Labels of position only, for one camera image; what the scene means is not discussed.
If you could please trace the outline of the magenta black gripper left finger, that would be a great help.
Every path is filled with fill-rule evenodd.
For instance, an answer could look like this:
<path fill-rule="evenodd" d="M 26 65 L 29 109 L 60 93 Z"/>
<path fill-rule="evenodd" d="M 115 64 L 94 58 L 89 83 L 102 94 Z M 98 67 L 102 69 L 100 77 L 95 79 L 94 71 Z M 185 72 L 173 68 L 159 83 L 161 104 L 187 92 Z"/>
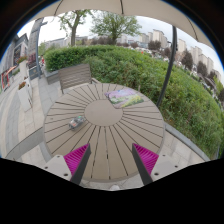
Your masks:
<path fill-rule="evenodd" d="M 85 144 L 64 156 L 64 160 L 72 175 L 70 179 L 72 183 L 80 184 L 90 154 L 90 144 Z"/>

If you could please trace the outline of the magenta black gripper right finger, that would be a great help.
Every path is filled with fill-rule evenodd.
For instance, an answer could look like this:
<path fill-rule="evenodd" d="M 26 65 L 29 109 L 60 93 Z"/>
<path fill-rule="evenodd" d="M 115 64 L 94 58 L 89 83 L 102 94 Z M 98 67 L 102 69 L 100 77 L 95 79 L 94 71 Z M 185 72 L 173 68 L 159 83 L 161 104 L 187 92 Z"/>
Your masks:
<path fill-rule="evenodd" d="M 151 172 L 159 156 L 151 150 L 135 143 L 132 144 L 132 155 L 138 168 L 143 185 L 152 183 L 153 180 L 151 178 Z"/>

